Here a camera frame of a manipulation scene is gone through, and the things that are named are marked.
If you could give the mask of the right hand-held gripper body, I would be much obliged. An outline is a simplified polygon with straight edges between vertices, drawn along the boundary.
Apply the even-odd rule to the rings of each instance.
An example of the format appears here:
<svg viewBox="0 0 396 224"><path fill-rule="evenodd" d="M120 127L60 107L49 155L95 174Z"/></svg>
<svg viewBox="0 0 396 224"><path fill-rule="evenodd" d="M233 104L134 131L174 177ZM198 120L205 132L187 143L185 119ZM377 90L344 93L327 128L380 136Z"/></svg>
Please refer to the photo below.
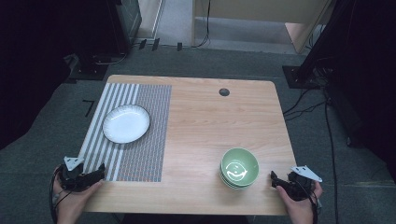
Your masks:
<svg viewBox="0 0 396 224"><path fill-rule="evenodd" d="M292 166L290 169L287 193L294 201L302 201L310 196L313 181L322 182L322 178L306 165Z"/></svg>

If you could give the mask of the green ceramic bowl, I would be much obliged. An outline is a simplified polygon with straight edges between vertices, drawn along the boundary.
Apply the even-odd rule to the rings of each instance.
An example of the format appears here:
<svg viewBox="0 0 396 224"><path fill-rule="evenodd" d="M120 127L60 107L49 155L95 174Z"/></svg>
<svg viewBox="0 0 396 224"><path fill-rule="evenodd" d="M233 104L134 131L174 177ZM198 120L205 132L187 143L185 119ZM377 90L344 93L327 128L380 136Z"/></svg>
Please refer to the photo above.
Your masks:
<svg viewBox="0 0 396 224"><path fill-rule="evenodd" d="M238 186L232 185L228 182L223 182L223 183L225 184L225 186L227 186L230 189L242 190L242 189L247 189L249 187L249 186L238 187Z"/></svg>
<svg viewBox="0 0 396 224"><path fill-rule="evenodd" d="M219 174L236 186L252 185L259 172L260 165L256 157L240 147L225 152L219 164Z"/></svg>
<svg viewBox="0 0 396 224"><path fill-rule="evenodd" d="M232 184L231 182L229 182L223 175L220 176L220 179L222 180L222 182L228 186L231 189L246 189L248 187L250 187L250 185L247 186L236 186L234 184Z"/></svg>

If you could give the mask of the person's left hand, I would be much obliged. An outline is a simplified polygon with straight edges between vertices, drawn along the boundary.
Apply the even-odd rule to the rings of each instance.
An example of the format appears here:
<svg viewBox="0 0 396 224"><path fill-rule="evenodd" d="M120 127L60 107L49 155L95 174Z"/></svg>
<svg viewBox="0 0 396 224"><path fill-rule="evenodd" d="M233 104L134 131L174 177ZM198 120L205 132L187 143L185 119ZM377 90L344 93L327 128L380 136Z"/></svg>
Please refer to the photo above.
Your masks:
<svg viewBox="0 0 396 224"><path fill-rule="evenodd" d="M91 188L81 192L65 191L61 188L58 173L59 168L56 167L49 182L49 186L51 187L49 191L49 205L51 215L55 217L55 224L58 217L80 217L87 201L102 187Z"/></svg>

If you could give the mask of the dark equipment cabinet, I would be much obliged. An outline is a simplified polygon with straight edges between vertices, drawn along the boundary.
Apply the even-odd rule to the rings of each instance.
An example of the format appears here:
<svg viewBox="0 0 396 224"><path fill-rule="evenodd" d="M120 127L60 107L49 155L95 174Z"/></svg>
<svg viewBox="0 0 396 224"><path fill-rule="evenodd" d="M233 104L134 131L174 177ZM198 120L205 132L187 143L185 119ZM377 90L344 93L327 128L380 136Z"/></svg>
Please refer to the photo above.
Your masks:
<svg viewBox="0 0 396 224"><path fill-rule="evenodd" d="M118 52L126 54L142 22L138 0L107 0Z"/></svg>

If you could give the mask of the black metal stand base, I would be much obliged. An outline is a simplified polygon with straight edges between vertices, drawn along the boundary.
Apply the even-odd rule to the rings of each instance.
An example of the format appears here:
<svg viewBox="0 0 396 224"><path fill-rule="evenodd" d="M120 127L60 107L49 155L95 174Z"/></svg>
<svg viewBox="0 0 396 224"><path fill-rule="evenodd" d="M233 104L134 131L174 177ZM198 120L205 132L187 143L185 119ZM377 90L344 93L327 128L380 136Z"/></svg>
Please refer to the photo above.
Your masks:
<svg viewBox="0 0 396 224"><path fill-rule="evenodd" d="M311 76L304 73L299 66L283 65L282 70L290 89L319 89L319 84Z"/></svg>
<svg viewBox="0 0 396 224"><path fill-rule="evenodd" d="M84 65L79 57L75 54L70 56L68 62L70 68L70 75L68 79L70 81L77 80L103 80L106 74L106 64L89 64Z"/></svg>

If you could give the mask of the person's dark clothing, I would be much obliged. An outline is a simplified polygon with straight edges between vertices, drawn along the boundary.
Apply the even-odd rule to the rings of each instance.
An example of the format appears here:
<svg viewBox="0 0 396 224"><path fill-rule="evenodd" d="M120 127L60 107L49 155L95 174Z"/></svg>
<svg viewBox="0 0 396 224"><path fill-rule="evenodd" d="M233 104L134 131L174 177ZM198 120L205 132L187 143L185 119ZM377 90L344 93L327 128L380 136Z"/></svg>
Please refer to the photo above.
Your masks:
<svg viewBox="0 0 396 224"><path fill-rule="evenodd" d="M249 224L246 216L126 214L121 224Z"/></svg>

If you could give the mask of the person's right hand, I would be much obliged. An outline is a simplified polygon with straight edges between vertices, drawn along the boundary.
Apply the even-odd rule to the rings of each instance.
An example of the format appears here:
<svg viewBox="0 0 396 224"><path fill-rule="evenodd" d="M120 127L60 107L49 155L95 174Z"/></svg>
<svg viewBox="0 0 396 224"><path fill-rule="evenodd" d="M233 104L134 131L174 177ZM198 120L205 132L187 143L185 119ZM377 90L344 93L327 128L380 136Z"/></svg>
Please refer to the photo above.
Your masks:
<svg viewBox="0 0 396 224"><path fill-rule="evenodd" d="M318 198L321 196L323 189L319 182L314 182L313 193L311 199L305 199L302 201L294 201L289 197L287 192L280 186L276 187L279 197L286 206L289 217L312 217L314 218L314 212L317 210L316 204Z"/></svg>

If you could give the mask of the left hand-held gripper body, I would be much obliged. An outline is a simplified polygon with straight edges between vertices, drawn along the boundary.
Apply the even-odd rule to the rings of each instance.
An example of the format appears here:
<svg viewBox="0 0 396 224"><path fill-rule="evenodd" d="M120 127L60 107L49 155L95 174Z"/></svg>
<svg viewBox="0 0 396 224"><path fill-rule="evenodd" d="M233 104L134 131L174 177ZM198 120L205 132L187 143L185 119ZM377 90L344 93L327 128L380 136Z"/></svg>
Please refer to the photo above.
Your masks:
<svg viewBox="0 0 396 224"><path fill-rule="evenodd" d="M61 188L69 191L81 192L85 186L92 183L88 175L83 174L84 159L81 157L64 157L64 164L60 166L59 181Z"/></svg>

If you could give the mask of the beige wooden cabinet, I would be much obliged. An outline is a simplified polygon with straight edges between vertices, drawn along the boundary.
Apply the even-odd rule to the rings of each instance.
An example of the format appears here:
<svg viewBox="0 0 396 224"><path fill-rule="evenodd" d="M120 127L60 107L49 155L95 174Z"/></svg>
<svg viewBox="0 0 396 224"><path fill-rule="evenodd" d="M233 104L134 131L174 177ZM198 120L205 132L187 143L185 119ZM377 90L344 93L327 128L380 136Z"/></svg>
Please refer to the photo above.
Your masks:
<svg viewBox="0 0 396 224"><path fill-rule="evenodd" d="M302 53L319 24L332 15L337 0L192 0L192 26L196 17L283 22L291 43Z"/></svg>

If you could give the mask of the striped woven placemat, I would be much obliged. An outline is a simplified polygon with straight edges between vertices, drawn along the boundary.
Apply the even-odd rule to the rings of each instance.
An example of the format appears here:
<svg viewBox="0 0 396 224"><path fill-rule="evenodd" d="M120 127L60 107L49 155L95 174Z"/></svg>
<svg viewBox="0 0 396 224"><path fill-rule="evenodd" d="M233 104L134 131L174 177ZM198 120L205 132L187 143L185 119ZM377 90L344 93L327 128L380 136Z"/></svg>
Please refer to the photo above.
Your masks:
<svg viewBox="0 0 396 224"><path fill-rule="evenodd" d="M170 85L107 83L93 114L79 156L84 171L106 167L107 181L159 182L171 100ZM139 105L149 114L148 130L137 140L116 144L103 132L106 115L122 105Z"/></svg>

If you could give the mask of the white plate with dark rim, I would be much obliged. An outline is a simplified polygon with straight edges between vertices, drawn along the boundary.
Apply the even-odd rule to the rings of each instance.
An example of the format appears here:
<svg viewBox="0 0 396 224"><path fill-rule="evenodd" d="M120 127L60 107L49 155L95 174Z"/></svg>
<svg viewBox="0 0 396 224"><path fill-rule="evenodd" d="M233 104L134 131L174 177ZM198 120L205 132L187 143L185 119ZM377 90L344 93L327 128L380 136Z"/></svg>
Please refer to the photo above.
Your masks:
<svg viewBox="0 0 396 224"><path fill-rule="evenodd" d="M103 121L105 137L116 144L127 144L142 137L150 125L149 112L139 105L122 105L110 111Z"/></svg>

